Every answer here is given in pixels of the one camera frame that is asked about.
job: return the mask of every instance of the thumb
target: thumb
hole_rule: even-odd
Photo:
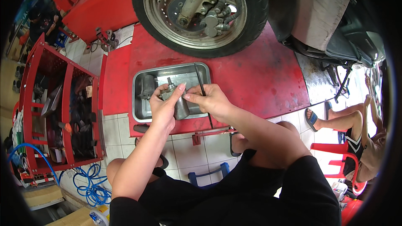
[[[186,89],[186,83],[179,84],[167,101],[176,104],[176,102],[181,97],[185,89]]]
[[[200,95],[194,94],[194,93],[185,93],[185,94],[183,94],[183,98],[185,98],[189,102],[193,102],[198,105],[202,105],[204,103],[206,97],[200,96]]]

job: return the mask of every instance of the person's left hand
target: person's left hand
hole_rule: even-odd
[[[371,96],[369,94],[366,95],[366,100],[364,101],[364,106],[368,107],[371,102]]]
[[[172,131],[175,125],[173,113],[174,105],[181,98],[186,85],[179,84],[172,95],[165,101],[159,99],[160,92],[168,88],[168,84],[160,85],[153,92],[149,104],[151,105],[152,112],[152,123],[151,125],[157,126],[158,128],[166,129],[169,133]]]

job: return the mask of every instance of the black sandal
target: black sandal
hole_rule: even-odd
[[[317,121],[318,117],[317,115],[313,112],[313,110],[311,110],[311,116],[310,118],[307,118],[307,109],[311,110],[310,108],[306,108],[304,111],[304,118],[307,121],[307,123],[309,124],[310,128],[313,129],[314,132],[317,132],[318,130],[314,128],[314,124]]]
[[[135,140],[134,140],[134,145],[135,145],[135,146],[137,146],[137,139],[138,139],[138,138],[136,137]],[[162,166],[160,166],[159,168],[161,168],[161,169],[167,168],[167,167],[169,166],[169,161],[168,161],[168,159],[166,159],[166,157],[163,156],[162,154],[159,156],[159,158],[162,159]]]
[[[232,156],[234,156],[234,157],[238,157],[238,156],[240,156],[242,153],[235,153],[235,152],[233,152],[233,150],[232,150],[232,136],[234,135],[234,134],[238,134],[239,132],[234,132],[234,133],[229,133],[229,137],[230,137],[230,154],[232,155]]]
[[[332,109],[332,104],[331,104],[331,102],[326,101],[324,103],[324,106],[325,106],[325,112],[327,114],[326,119],[328,120],[328,111],[329,111],[329,109]]]

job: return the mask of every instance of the seated person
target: seated person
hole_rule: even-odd
[[[141,142],[127,159],[107,166],[111,226],[340,225],[339,203],[295,126],[271,123],[234,106],[216,84],[204,84],[207,96],[199,85],[182,95],[185,84],[179,84],[162,101],[158,96],[165,89],[167,84],[159,86],[149,101],[152,123]],[[232,145],[242,158],[209,189],[170,178],[160,167],[160,154],[176,123],[174,105],[182,96],[239,132]],[[300,188],[300,180],[308,185]]]
[[[374,93],[371,79],[366,75],[366,85],[369,93]],[[367,108],[371,106],[371,118],[377,127],[377,133],[370,138],[367,133]],[[329,102],[325,103],[327,120],[317,118],[317,115],[309,108],[306,109],[305,118],[307,123],[317,132],[321,128],[333,128],[347,130],[345,136],[349,144],[348,152],[356,155],[359,160],[359,169],[356,182],[361,183],[373,179],[381,166],[385,150],[386,128],[378,116],[374,98],[368,94],[364,103],[359,103],[344,110],[335,112]],[[346,179],[352,181],[355,169],[354,160],[347,157],[343,174]]]
[[[28,13],[31,21],[29,26],[29,38],[36,42],[38,38],[45,33],[45,43],[54,46],[59,27],[62,26],[62,17],[60,12],[43,12],[41,13],[37,7],[31,9]],[[66,50],[59,47],[57,51],[65,52]]]

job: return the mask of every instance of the bolt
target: bolt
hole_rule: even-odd
[[[187,19],[181,18],[180,21],[179,21],[179,24],[180,24],[181,26],[187,24]]]

